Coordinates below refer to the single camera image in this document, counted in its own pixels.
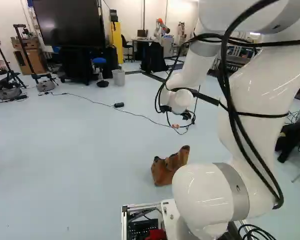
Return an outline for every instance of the gray bin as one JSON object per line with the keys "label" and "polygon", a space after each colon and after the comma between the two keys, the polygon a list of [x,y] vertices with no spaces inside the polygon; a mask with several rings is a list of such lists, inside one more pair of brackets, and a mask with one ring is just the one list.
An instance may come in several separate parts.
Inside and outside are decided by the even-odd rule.
{"label": "gray bin", "polygon": [[117,86],[124,86],[126,83],[126,73],[121,69],[112,70],[114,84]]}

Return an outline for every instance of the black chair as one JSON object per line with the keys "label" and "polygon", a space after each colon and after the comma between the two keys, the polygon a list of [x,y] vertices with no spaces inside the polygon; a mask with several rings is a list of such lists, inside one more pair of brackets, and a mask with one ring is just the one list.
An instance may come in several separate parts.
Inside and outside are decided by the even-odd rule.
{"label": "black chair", "polygon": [[134,61],[134,58],[133,58],[133,56],[134,56],[134,53],[133,53],[133,47],[134,47],[134,46],[128,44],[129,42],[126,41],[126,38],[125,38],[123,35],[121,35],[121,38],[122,38],[122,47],[123,47],[124,49],[128,49],[128,50],[127,50],[128,53],[123,54],[123,56],[127,57],[127,58],[124,58],[124,57],[123,57],[123,61],[124,61],[124,62],[125,62],[126,60],[128,60],[128,61],[130,60],[131,62]]}

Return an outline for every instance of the cardboard box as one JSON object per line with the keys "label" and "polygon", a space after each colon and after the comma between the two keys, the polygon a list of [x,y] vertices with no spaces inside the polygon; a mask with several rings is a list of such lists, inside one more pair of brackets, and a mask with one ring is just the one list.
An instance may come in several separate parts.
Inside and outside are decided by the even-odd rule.
{"label": "cardboard box", "polygon": [[[46,64],[44,62],[43,54],[40,49],[30,49],[27,50],[27,55],[30,59],[31,65],[33,67],[34,73],[36,74],[44,74],[47,72]],[[14,51],[13,52],[20,70],[23,75],[30,75],[32,72],[30,70],[29,64],[27,59],[24,55],[24,52],[21,51]]]}
{"label": "cardboard box", "polygon": [[[23,38],[22,39],[25,49],[39,49],[40,48],[40,42],[39,38],[37,36],[32,36],[30,38]],[[21,43],[17,37],[11,37],[11,43],[14,49],[22,50]]]}

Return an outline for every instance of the black monitor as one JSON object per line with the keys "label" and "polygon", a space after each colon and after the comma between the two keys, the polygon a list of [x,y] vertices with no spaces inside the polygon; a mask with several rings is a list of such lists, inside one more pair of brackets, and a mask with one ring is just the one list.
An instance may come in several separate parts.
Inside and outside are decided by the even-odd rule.
{"label": "black monitor", "polygon": [[146,30],[138,30],[136,36],[140,37],[140,38],[145,38],[146,37]]}
{"label": "black monitor", "polygon": [[45,45],[105,46],[97,0],[33,0],[33,7]]}

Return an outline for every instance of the cable bundle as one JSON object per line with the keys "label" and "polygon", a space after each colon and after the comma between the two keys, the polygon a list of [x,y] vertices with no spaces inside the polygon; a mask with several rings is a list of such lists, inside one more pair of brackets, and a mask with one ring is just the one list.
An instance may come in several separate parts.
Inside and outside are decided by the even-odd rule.
{"label": "cable bundle", "polygon": [[238,233],[240,235],[240,231],[243,228],[250,227],[251,230],[247,231],[247,233],[242,237],[242,240],[261,240],[260,237],[263,237],[265,240],[276,240],[274,236],[272,236],[269,232],[263,230],[262,228],[252,225],[252,224],[244,224],[238,229]]}

